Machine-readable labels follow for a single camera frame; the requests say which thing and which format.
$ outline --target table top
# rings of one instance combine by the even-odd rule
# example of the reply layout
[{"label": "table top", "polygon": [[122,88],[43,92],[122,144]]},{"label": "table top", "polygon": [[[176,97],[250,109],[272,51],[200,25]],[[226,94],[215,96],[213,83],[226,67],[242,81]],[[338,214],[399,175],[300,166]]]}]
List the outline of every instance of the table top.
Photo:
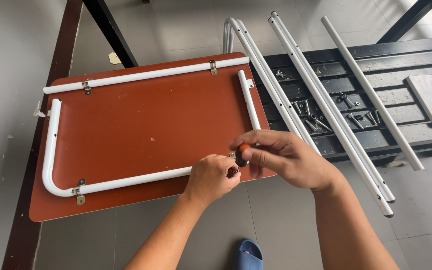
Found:
[{"label": "table top", "polygon": [[[406,81],[409,75],[432,74],[432,38],[354,46],[348,49],[412,148],[417,152],[432,150],[432,123]],[[368,155],[384,157],[401,153],[401,149],[382,122],[380,125],[373,125],[365,116],[364,120],[360,121],[364,127],[362,130],[346,117],[350,113],[365,115],[375,108],[338,49],[309,51],[303,54]],[[271,55],[264,58],[274,74],[278,70],[283,73],[284,78],[277,78],[289,100],[297,101],[297,104],[309,100],[311,113],[322,116],[288,55]],[[251,70],[270,128],[287,131],[252,65]],[[344,92],[353,103],[359,102],[360,105],[349,108],[346,102],[339,98],[340,92]],[[301,113],[300,117],[304,122],[308,116],[304,109]],[[318,127],[320,130],[313,132],[306,126],[321,154],[331,162],[349,160],[335,134]]]},{"label": "table top", "polygon": [[[52,85],[239,57],[243,53],[107,71],[58,79]],[[93,87],[90,95],[83,89],[50,94],[48,110],[53,99],[62,101],[54,184],[67,189],[81,178],[88,185],[189,167],[208,154],[228,156],[228,143],[252,129],[238,70],[253,79],[244,64],[217,67],[217,75],[201,70]],[[256,88],[250,92],[261,129],[269,129]],[[45,121],[29,209],[35,222],[177,195],[186,187],[189,176],[88,193],[81,205],[75,197],[53,195],[42,183],[48,125]],[[253,179],[248,170],[241,169],[241,181]],[[265,169],[263,175],[275,173]]]}]

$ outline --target wall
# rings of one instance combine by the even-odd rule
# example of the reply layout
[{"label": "wall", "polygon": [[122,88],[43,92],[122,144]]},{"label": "wall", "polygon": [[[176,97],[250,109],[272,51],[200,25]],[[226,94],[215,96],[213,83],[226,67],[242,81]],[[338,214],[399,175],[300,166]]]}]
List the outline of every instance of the wall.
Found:
[{"label": "wall", "polygon": [[65,0],[0,0],[0,268]]}]

